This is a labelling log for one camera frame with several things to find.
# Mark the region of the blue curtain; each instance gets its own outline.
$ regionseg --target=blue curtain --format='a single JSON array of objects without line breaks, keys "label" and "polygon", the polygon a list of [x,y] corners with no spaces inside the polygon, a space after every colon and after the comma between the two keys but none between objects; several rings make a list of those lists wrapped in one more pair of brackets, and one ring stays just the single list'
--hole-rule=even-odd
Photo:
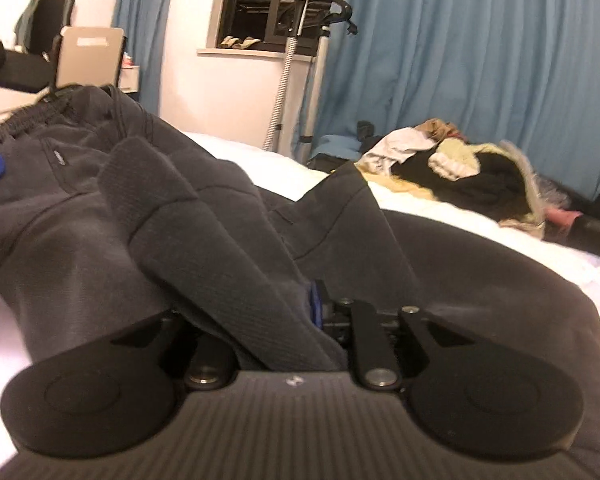
[{"label": "blue curtain", "polygon": [[355,158],[359,120],[439,117],[600,191],[600,0],[348,1],[360,33],[332,35],[314,154]]},{"label": "blue curtain", "polygon": [[126,33],[126,50],[140,66],[138,101],[157,114],[160,107],[160,75],[170,0],[117,0],[113,27]]}]

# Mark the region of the white label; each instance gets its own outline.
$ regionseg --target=white label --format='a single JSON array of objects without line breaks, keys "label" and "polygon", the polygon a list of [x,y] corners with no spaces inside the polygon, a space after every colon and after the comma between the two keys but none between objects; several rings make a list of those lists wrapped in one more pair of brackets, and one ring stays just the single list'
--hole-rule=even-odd
[{"label": "white label", "polygon": [[107,38],[78,38],[78,46],[109,46]]}]

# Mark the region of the white logo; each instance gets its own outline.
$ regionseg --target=white logo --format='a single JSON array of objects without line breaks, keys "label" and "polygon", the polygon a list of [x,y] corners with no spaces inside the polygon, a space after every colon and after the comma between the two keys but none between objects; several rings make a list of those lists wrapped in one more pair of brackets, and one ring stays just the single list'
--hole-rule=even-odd
[{"label": "white logo", "polygon": [[304,384],[304,379],[302,377],[294,375],[293,377],[287,379],[285,383],[291,386],[292,388],[297,388],[301,384]]}]

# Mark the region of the pile of clothes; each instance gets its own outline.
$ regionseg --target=pile of clothes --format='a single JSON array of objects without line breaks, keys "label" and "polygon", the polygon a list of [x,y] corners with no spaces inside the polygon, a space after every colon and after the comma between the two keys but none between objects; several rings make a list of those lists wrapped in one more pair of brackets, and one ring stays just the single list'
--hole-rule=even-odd
[{"label": "pile of clothes", "polygon": [[364,177],[393,191],[440,200],[542,239],[544,213],[531,164],[510,142],[470,144],[451,123],[430,119],[385,137],[362,128]]}]

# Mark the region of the white bed sheet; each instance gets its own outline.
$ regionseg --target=white bed sheet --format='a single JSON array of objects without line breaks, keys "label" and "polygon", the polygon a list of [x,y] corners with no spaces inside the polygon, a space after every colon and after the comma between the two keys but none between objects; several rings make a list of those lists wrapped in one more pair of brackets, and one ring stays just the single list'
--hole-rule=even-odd
[{"label": "white bed sheet", "polygon": [[[324,173],[309,170],[289,158],[253,146],[202,134],[187,135],[216,157],[240,165],[257,186],[292,200],[298,200],[326,177]],[[595,302],[600,313],[600,258],[541,242],[514,229],[501,228],[485,216],[450,204],[394,193],[374,183],[370,183],[370,188],[383,209],[451,224],[526,254],[579,286]],[[9,379],[28,364],[29,357],[13,317],[0,302],[0,393]],[[13,453],[14,448],[0,420],[0,465]]]}]

